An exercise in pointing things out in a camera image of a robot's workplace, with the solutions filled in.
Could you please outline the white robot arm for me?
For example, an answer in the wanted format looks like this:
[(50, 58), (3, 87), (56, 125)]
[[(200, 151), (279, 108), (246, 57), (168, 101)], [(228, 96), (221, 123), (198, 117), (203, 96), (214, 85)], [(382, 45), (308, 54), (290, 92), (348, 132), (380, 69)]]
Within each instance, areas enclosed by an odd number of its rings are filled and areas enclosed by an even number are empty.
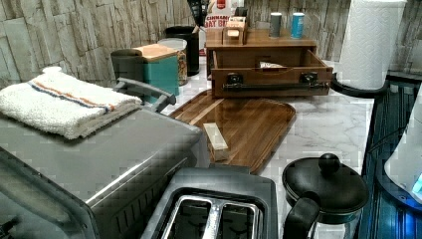
[(389, 179), (421, 203), (422, 93), (418, 91), (409, 123), (392, 155), (384, 164)]

